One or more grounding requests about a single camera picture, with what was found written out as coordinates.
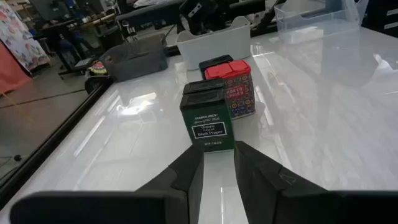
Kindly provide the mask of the red smoked paprika tin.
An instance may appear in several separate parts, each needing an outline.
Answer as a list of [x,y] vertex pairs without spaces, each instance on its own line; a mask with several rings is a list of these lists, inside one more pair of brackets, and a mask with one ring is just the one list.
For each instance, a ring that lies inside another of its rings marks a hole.
[[251,67],[245,60],[208,67],[205,78],[220,78],[224,81],[226,102],[232,119],[249,116],[256,111]]

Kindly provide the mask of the clear bin with coins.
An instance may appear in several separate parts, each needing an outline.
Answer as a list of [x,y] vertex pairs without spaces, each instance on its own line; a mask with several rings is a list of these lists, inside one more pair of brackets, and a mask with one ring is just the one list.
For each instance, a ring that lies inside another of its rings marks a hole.
[[99,60],[109,76],[123,82],[168,68],[167,43],[164,34],[155,34],[117,45]]

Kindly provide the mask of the white plastic bin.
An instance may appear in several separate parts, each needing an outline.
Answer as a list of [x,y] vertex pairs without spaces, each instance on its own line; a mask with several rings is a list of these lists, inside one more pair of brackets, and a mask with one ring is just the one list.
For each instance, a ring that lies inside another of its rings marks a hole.
[[199,63],[222,55],[243,59],[251,55],[250,22],[236,17],[225,29],[202,35],[185,30],[177,37],[177,47],[187,70],[196,70]]

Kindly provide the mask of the floral patterned cloth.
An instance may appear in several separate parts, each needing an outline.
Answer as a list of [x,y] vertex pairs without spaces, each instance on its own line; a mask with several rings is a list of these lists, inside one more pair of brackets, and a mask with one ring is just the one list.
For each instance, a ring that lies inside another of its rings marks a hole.
[[48,55],[33,39],[27,26],[18,18],[10,5],[2,0],[0,0],[0,39],[28,72],[50,62]]

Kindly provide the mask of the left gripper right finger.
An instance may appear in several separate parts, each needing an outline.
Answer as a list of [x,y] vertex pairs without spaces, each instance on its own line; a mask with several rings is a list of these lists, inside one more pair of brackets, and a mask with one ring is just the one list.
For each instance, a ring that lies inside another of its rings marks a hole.
[[235,142],[234,165],[249,224],[310,224],[315,199],[326,189],[304,179],[243,141]]

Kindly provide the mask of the orange cloth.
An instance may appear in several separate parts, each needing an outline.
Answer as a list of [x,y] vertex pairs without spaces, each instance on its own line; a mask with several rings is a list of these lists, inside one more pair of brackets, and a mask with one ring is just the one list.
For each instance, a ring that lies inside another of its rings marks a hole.
[[0,40],[0,93],[19,89],[32,79]]

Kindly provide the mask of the black workbench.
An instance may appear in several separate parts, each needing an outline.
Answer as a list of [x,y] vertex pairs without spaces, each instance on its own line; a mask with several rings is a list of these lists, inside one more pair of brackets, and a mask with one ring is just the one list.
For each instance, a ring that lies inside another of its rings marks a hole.
[[180,5],[184,0],[166,0],[151,6],[133,9],[126,3],[120,6],[121,14],[115,20],[126,21],[130,26],[139,26],[150,22],[165,21],[167,25],[176,24],[180,21]]

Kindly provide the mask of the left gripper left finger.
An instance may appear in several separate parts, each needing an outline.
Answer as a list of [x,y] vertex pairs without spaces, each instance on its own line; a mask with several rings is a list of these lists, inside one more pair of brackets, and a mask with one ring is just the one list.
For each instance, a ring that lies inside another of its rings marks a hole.
[[161,199],[165,224],[198,224],[203,173],[204,152],[193,144],[136,192]]

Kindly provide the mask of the clear plastic bin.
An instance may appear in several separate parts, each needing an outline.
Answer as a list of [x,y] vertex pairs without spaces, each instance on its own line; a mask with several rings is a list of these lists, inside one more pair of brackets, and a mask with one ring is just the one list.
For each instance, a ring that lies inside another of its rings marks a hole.
[[286,0],[274,6],[279,39],[298,44],[359,29],[369,0]]

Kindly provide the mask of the dark drawer cabinet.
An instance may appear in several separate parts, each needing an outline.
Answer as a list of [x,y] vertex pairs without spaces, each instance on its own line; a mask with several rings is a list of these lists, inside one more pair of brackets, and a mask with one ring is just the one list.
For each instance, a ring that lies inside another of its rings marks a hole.
[[369,0],[364,25],[376,29],[390,29],[398,23],[398,0]]

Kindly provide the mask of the black table frame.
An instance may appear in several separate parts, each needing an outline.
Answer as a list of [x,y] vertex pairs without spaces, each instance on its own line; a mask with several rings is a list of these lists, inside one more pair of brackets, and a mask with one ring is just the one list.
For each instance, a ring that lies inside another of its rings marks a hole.
[[95,105],[112,81],[104,82],[93,90],[72,113],[55,129],[22,164],[0,177],[0,210],[15,196],[34,172],[45,162],[51,153],[62,143],[80,120]]

